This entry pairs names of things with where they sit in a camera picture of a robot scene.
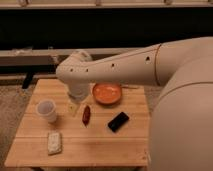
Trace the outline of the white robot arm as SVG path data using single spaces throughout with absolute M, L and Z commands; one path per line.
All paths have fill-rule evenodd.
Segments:
M 77 50 L 57 78 L 73 98 L 88 83 L 159 87 L 150 119 L 150 171 L 213 171 L 213 36 L 159 43 L 93 60 Z

